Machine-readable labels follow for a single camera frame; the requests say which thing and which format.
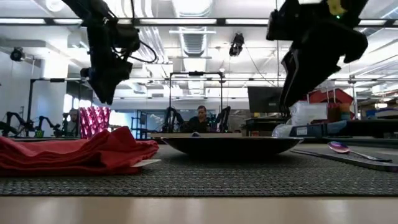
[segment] person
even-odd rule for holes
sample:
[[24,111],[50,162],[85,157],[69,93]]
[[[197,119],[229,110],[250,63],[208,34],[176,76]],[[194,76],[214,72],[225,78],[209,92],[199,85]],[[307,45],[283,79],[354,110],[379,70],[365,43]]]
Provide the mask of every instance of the person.
[[67,126],[67,136],[76,136],[76,128],[78,128],[78,120],[77,120],[78,110],[71,109],[69,111],[70,121]]
[[198,115],[191,118],[188,122],[188,130],[190,132],[206,133],[210,131],[207,121],[207,109],[201,105],[198,107]]

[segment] black bowl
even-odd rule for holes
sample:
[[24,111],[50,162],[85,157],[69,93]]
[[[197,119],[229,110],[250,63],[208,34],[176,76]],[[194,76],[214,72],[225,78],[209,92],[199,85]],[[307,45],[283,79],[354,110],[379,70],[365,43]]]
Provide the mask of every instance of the black bowl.
[[241,138],[162,138],[174,149],[190,156],[217,158],[263,159],[287,151],[302,138],[241,137]]

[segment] gray placemat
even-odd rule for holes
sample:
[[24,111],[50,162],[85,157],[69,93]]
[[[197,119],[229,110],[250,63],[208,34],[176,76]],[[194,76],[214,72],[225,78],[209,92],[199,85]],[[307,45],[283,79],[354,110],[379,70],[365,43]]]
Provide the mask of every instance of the gray placemat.
[[0,195],[144,197],[398,195],[398,174],[291,152],[262,161],[220,162],[198,161],[167,148],[161,149],[156,158],[162,161],[145,166],[138,175],[4,177],[0,178]]

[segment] purple spoon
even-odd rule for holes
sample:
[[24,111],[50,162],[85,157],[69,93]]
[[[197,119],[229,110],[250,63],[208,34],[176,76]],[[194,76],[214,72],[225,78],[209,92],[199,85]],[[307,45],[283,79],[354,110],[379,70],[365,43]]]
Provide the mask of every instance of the purple spoon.
[[376,158],[376,157],[369,156],[369,155],[365,155],[365,154],[362,154],[362,153],[359,153],[359,152],[351,151],[351,150],[349,149],[348,146],[344,145],[344,144],[341,143],[341,142],[332,141],[332,142],[329,142],[329,143],[328,143],[328,146],[329,146],[329,148],[330,148],[331,150],[333,150],[333,151],[335,151],[335,152],[337,152],[337,153],[339,153],[339,154],[349,154],[349,153],[353,153],[353,154],[359,155],[359,156],[361,156],[361,157],[363,157],[363,158],[365,158],[365,159],[369,159],[369,160],[372,160],[372,161],[377,161],[377,162],[392,162],[391,159]]

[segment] folded red cloth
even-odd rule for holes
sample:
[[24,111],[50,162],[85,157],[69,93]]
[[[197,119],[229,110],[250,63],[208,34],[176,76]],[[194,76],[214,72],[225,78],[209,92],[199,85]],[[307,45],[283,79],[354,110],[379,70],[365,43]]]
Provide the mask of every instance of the folded red cloth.
[[155,141],[136,141],[128,127],[102,131],[90,140],[15,142],[0,137],[0,175],[134,174],[151,158]]

